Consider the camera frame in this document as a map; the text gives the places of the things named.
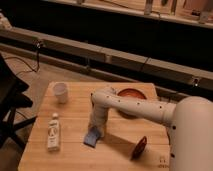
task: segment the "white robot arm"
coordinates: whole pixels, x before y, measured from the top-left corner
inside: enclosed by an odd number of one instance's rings
[[[105,87],[91,95],[94,104],[89,128],[104,136],[109,108],[142,117],[171,128],[170,171],[213,170],[213,104],[201,97],[188,97],[177,105],[116,95]]]

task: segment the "black cable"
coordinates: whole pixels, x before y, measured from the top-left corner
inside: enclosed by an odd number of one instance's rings
[[[32,66],[30,66],[25,60],[19,58],[19,57],[6,57],[4,58],[5,60],[9,60],[9,59],[17,59],[21,62],[23,62],[28,68],[30,68],[30,70],[28,71],[20,71],[18,73],[16,73],[16,76],[18,76],[19,74],[21,73],[30,73],[30,72],[35,72],[37,73],[40,69],[40,57],[39,57],[39,54],[40,54],[40,49],[41,47],[43,47],[43,42],[42,41],[39,41],[37,44],[36,44],[36,61],[37,61],[37,65],[35,68],[33,68]]]
[[[16,113],[18,113],[19,115],[21,115],[24,119],[28,119],[23,113],[19,112],[16,110]]]

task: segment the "bottle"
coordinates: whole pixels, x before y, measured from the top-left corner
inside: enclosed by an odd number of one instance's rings
[[[52,120],[49,122],[47,149],[48,151],[55,151],[60,149],[60,124],[58,120],[58,113],[53,113]]]

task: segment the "wooden tabletop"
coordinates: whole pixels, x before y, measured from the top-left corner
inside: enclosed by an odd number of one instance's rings
[[[128,118],[109,110],[107,132],[96,148],[83,144],[92,109],[90,94],[110,85],[117,91],[136,88],[148,99],[157,100],[151,83],[67,82],[69,100],[58,104],[51,83],[19,164],[20,171],[168,171],[169,142],[165,127],[145,119]],[[47,151],[47,129],[53,112],[61,124],[60,151]],[[138,160],[131,161],[136,144],[147,136],[148,144]]]

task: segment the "black chair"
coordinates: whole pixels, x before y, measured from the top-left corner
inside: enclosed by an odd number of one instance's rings
[[[0,148],[7,138],[12,138],[22,149],[25,143],[16,131],[35,122],[36,117],[14,123],[16,109],[31,107],[33,102],[24,94],[29,87],[8,67],[0,54]]]

